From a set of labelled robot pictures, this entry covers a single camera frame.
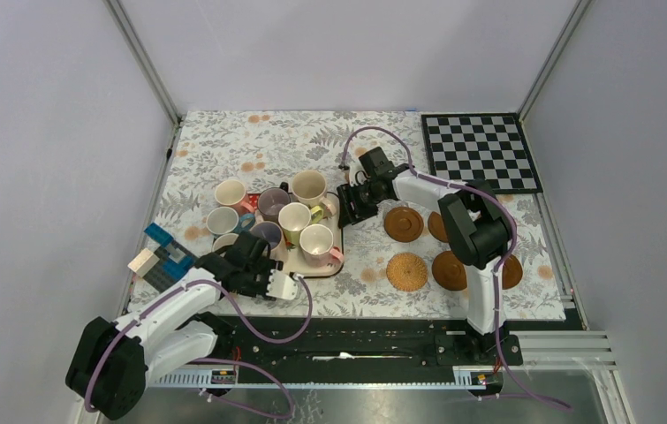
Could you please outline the cream tray with black rim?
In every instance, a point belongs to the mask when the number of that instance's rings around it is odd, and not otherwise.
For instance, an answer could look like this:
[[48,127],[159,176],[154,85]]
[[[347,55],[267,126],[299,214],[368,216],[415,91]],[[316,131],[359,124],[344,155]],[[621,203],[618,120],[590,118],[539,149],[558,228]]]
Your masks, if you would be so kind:
[[283,271],[310,278],[336,275],[344,265],[344,236],[338,228],[338,196],[328,192],[322,200],[305,206],[301,201],[283,205],[274,221],[261,214],[239,218],[237,233],[250,232],[270,244],[270,257],[283,263]]

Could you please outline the woven rattan coaster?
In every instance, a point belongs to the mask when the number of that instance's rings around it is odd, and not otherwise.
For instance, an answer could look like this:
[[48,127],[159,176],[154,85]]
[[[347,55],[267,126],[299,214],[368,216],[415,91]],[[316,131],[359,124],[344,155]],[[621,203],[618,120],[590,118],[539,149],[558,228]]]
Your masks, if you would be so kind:
[[416,254],[395,254],[386,267],[390,284],[402,292],[415,292],[428,281],[426,262]]

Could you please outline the brown ridged wooden coaster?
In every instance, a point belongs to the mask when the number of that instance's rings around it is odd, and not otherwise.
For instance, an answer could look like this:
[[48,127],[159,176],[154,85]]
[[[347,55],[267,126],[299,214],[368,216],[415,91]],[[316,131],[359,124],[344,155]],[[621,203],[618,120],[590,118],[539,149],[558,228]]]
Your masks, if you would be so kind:
[[440,253],[432,262],[433,278],[445,290],[458,292],[467,288],[464,264],[450,251]]

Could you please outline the black white chessboard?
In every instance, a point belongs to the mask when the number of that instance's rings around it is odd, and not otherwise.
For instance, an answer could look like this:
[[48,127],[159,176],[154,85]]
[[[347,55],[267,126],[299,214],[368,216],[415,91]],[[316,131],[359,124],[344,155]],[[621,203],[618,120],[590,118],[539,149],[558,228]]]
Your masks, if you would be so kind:
[[421,116],[421,128],[432,175],[482,179],[496,194],[542,191],[518,115],[428,113]]

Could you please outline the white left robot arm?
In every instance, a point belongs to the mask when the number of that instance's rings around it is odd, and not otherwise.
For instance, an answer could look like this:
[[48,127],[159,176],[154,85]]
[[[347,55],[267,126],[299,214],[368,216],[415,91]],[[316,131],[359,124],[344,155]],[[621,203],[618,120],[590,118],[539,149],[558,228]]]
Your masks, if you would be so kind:
[[172,287],[114,321],[93,319],[84,329],[64,379],[90,413],[116,420],[145,389],[200,358],[220,363],[232,351],[227,323],[205,308],[236,292],[295,299],[299,287],[271,258],[270,243],[245,231],[234,244],[198,258]]

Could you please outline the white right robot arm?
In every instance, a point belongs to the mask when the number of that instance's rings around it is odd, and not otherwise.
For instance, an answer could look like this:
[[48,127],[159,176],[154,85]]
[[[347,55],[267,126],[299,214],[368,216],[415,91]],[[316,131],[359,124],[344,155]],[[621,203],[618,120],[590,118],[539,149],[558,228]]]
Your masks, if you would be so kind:
[[503,265],[517,241],[517,228],[489,184],[449,181],[409,163],[395,165],[381,148],[338,167],[347,177],[337,187],[339,228],[376,216],[383,201],[406,201],[440,215],[451,252],[466,269],[466,320],[472,328],[466,355],[479,364],[495,358],[504,338]]

